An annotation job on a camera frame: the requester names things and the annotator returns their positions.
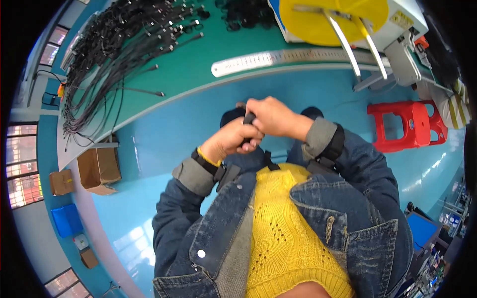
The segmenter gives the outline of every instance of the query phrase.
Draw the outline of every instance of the blue plastic bin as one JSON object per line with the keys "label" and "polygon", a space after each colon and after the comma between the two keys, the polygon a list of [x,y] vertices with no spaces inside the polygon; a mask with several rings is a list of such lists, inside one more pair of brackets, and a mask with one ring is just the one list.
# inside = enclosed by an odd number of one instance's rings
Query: blue plastic bin
{"label": "blue plastic bin", "polygon": [[75,204],[52,209],[51,212],[61,238],[71,236],[83,230],[80,215]]}

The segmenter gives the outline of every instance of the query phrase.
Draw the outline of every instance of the yellow sweater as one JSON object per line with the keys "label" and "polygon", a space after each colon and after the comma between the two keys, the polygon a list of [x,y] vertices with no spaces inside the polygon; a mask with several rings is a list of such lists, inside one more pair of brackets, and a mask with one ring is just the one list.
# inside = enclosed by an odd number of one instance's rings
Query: yellow sweater
{"label": "yellow sweater", "polygon": [[306,281],[332,298],[352,297],[347,274],[290,200],[290,189],[310,173],[294,164],[279,166],[257,172],[246,297],[276,297]]}

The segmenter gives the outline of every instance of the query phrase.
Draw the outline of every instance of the denim jacket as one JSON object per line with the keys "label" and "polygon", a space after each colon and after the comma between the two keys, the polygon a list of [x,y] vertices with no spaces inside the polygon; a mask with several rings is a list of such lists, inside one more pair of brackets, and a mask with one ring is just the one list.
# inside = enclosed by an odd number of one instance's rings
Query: denim jacket
{"label": "denim jacket", "polygon": [[[303,157],[319,155],[335,130],[334,124],[318,118],[307,134]],[[346,130],[336,168],[340,175],[312,175],[291,189],[290,198],[346,270],[357,297],[393,297],[413,254],[395,177],[382,153]],[[244,297],[255,173],[226,184],[203,216],[200,205],[214,186],[212,175],[188,158],[173,177],[152,223],[156,295]],[[325,237],[330,217],[334,217],[331,237]]]}

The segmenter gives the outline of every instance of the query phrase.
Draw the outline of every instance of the floor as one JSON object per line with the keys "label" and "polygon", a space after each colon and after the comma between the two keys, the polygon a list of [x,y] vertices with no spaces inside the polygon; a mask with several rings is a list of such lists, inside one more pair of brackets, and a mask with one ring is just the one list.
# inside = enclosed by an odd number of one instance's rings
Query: floor
{"label": "floor", "polygon": [[[119,192],[92,198],[107,240],[145,297],[153,297],[151,218],[156,202],[172,169],[218,129],[222,113],[237,101],[271,95],[296,112],[315,105],[325,118],[373,142],[375,126],[373,117],[366,114],[368,104],[418,99],[410,87],[394,83],[379,92],[355,93],[354,80],[350,70],[287,72],[242,80],[171,102],[117,131],[123,179],[114,187]],[[386,117],[385,123],[388,137],[402,136],[397,117]],[[445,144],[386,154],[399,183],[402,209],[409,201],[425,212],[435,205],[461,165],[464,134],[464,130],[449,130]],[[262,148],[280,159],[290,144],[290,139],[267,136]],[[202,213],[214,197],[206,198]]]}

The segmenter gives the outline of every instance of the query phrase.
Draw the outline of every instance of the yellow spool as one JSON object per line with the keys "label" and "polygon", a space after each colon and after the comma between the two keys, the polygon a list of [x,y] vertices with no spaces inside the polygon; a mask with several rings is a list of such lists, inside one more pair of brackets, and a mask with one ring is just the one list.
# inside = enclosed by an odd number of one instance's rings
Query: yellow spool
{"label": "yellow spool", "polygon": [[[373,31],[378,31],[388,18],[386,0],[280,0],[280,17],[283,25],[296,37],[307,43],[322,46],[340,46],[333,28],[321,13],[294,11],[294,5],[307,5],[367,19],[373,23]],[[363,33],[355,23],[341,17],[333,17],[348,42],[363,39]]]}

